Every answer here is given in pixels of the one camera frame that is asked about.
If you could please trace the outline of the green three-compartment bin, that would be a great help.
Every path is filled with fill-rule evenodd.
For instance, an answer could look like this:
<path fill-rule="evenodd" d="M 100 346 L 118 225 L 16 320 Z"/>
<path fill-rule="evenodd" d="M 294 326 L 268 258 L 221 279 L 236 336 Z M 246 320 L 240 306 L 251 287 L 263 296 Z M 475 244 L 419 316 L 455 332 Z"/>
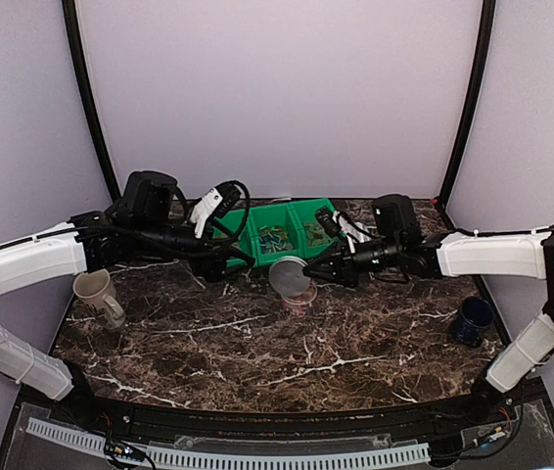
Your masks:
<path fill-rule="evenodd" d="M 323 208 L 335 210 L 329 199 L 251 207 L 233 247 L 253 257 L 255 267 L 270 265 L 282 256 L 314 259 L 336 241 L 315 217 Z"/>

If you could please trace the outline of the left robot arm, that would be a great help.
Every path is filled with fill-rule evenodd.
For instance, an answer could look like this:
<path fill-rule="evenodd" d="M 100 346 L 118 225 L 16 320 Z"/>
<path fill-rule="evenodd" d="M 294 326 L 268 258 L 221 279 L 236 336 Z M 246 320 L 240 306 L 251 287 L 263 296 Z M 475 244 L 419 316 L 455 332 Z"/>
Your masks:
<path fill-rule="evenodd" d="M 132 172 L 122 195 L 104 211 L 71 217 L 45 231 L 0 244 L 0 297 L 47 280 L 93 273 L 124 261 L 189 262 L 209 282 L 223 279 L 229 259 L 254 265 L 235 248 L 251 212 L 247 186 L 227 180 L 189 202 L 167 174 Z M 62 402 L 81 427 L 102 418 L 102 406 L 80 368 L 56 359 L 0 325 L 0 374 Z"/>

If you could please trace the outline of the white jar lid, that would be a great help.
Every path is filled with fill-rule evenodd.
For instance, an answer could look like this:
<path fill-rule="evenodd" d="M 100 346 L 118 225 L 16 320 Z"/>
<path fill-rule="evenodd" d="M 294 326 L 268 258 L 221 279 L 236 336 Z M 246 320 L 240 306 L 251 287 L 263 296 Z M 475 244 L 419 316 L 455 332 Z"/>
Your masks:
<path fill-rule="evenodd" d="M 303 272 L 306 266 L 303 259 L 294 256 L 277 259 L 268 271 L 270 286 L 283 297 L 303 294 L 311 284 L 311 279 Z"/>

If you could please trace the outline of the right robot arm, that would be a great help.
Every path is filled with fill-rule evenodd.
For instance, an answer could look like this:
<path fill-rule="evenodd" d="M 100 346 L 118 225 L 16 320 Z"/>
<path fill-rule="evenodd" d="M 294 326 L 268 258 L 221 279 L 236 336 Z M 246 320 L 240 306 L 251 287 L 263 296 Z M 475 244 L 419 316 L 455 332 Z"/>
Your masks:
<path fill-rule="evenodd" d="M 309 261 L 303 274 L 345 287 L 357 286 L 363 273 L 388 268 L 423 279 L 500 275 L 545 281 L 547 301 L 541 311 L 490 364 L 485 387 L 464 401 L 464 417 L 483 425 L 499 411 L 500 394 L 515 388 L 554 353 L 554 224 L 501 232 L 454 229 L 425 237 L 407 196 L 379 197 L 372 213 L 375 234 L 340 211 L 317 210 L 317 221 L 336 241 Z"/>

